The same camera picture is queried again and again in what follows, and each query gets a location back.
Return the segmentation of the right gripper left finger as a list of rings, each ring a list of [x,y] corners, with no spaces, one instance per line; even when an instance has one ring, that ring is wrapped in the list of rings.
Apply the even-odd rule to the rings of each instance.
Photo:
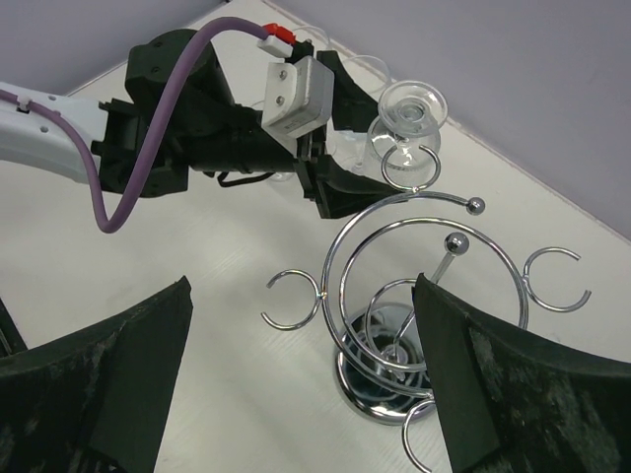
[[[28,348],[1,311],[1,469],[152,472],[193,305],[186,278]]]

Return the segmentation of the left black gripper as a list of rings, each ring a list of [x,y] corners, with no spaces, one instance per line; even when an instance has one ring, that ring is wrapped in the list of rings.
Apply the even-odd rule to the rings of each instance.
[[[332,122],[337,131],[367,133],[378,116],[378,103],[350,76],[335,50],[316,59],[334,74]],[[298,139],[294,172],[303,196],[327,220],[355,215],[370,205],[400,194],[390,185],[343,169],[325,150],[326,125]]]

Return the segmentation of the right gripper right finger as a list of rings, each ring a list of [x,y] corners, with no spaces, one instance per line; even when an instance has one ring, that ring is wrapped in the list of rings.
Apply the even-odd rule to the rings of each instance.
[[[629,471],[629,364],[520,329],[423,274],[412,296],[453,471]]]

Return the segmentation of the clear wine glass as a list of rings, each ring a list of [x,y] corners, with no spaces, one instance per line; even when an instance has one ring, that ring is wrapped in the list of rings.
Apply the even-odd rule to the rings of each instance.
[[[299,41],[310,42],[315,52],[331,48],[331,39],[328,33],[321,28],[310,25],[299,26],[294,28],[294,33]]]

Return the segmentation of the chrome wine glass rack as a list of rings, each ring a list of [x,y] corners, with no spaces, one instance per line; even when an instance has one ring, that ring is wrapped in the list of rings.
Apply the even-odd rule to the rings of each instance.
[[[400,228],[429,224],[446,227],[450,229],[450,233],[444,239],[445,254],[430,277],[431,282],[438,283],[453,261],[468,252],[471,240],[477,239],[495,253],[513,280],[519,300],[518,326],[521,329],[528,326],[530,304],[537,304],[551,312],[569,313],[582,308],[593,293],[586,290],[573,304],[555,305],[546,302],[534,291],[531,285],[533,262],[548,253],[563,254],[579,260],[580,255],[569,248],[540,248],[526,259],[523,267],[517,267],[498,243],[475,228],[445,218],[415,217],[385,225],[355,247],[339,280],[336,299],[339,313],[334,315],[331,310],[333,298],[329,284],[334,258],[343,241],[363,219],[387,206],[421,199],[453,203],[464,208],[471,216],[479,216],[486,209],[485,201],[477,196],[465,199],[433,191],[429,182],[409,186],[395,182],[388,172],[389,159],[393,153],[393,150],[388,150],[382,157],[381,173],[386,183],[395,190],[395,195],[370,205],[342,228],[327,251],[320,277],[315,278],[299,269],[287,269],[267,282],[266,286],[272,288],[275,283],[288,276],[298,276],[308,281],[314,291],[314,303],[308,315],[294,324],[281,324],[273,320],[267,312],[260,316],[274,329],[289,332],[305,327],[317,313],[323,313],[325,324],[337,348],[334,358],[335,374],[347,401],[365,417],[380,424],[400,427],[407,458],[417,470],[426,472],[428,466],[413,451],[409,428],[412,423],[435,410],[436,400],[432,386],[427,383],[429,373],[420,338],[408,333],[415,320],[415,311],[410,304],[385,303],[382,300],[387,292],[399,287],[412,287],[415,281],[412,278],[402,278],[386,283],[376,291],[366,307],[349,315],[346,309],[346,287],[350,272],[360,254],[377,238]]]

